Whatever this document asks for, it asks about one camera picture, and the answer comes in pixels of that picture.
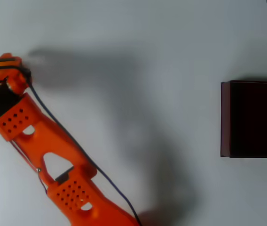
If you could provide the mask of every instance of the ventilation hole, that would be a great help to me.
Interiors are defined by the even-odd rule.
[[[23,133],[26,135],[31,135],[35,132],[35,129],[33,126],[28,126],[26,129],[23,130]]]
[[[91,210],[92,208],[93,208],[93,205],[90,202],[88,202],[87,204],[85,204],[81,207],[81,209],[84,211]]]
[[[44,161],[47,168],[47,172],[53,179],[58,178],[60,175],[63,174],[63,172],[69,170],[73,166],[70,161],[51,152],[44,155]],[[62,186],[62,189],[66,189],[66,191],[69,191],[70,187],[68,185],[70,184],[71,183],[66,182],[66,185]]]

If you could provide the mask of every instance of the white background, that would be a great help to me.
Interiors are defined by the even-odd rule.
[[[267,76],[265,0],[0,0],[4,52],[35,56],[41,97],[139,213],[267,226],[267,159],[220,158],[220,83]],[[69,222],[0,137],[3,225]]]

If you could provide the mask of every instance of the dark red box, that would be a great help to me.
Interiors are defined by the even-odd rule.
[[[221,84],[222,157],[267,157],[267,82]]]

